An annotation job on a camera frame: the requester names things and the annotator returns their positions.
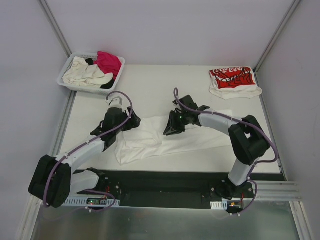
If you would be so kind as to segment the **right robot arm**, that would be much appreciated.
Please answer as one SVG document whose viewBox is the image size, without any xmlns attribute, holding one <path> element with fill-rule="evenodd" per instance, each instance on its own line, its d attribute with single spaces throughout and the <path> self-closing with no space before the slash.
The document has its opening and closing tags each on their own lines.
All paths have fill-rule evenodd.
<svg viewBox="0 0 320 240">
<path fill-rule="evenodd" d="M 229 136 L 236 160 L 228 174 L 225 192 L 230 197 L 237 197 L 242 193 L 242 184 L 248 180 L 255 161 L 271 146 L 257 119 L 248 115 L 239 120 L 206 105 L 198 106 L 190 95 L 175 99 L 173 104 L 176 108 L 169 113 L 165 136 L 181 134 L 187 125 L 210 128 Z"/>
</svg>

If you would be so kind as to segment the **plain white t-shirt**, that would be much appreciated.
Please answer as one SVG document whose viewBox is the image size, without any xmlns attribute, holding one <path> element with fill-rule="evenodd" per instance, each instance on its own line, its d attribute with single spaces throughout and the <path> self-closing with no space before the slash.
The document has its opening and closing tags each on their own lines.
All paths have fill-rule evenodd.
<svg viewBox="0 0 320 240">
<path fill-rule="evenodd" d="M 188 124 L 183 133 L 163 135 L 168 120 L 168 116 L 143 118 L 139 127 L 117 135 L 115 157 L 120 165 L 151 157 L 231 145 L 228 135 L 193 124 Z"/>
</svg>

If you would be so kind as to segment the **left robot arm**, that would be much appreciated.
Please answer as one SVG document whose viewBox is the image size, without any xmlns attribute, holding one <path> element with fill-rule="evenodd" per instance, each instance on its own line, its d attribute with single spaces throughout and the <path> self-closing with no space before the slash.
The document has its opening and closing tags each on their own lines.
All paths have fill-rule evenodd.
<svg viewBox="0 0 320 240">
<path fill-rule="evenodd" d="M 108 195 L 108 180 L 105 173 L 88 168 L 77 170 L 88 160 L 108 150 L 117 135 L 139 127 L 141 119 L 133 108 L 110 107 L 89 137 L 67 153 L 56 156 L 44 155 L 40 158 L 28 192 L 49 207 L 58 208 L 69 195 L 80 192 Z"/>
</svg>

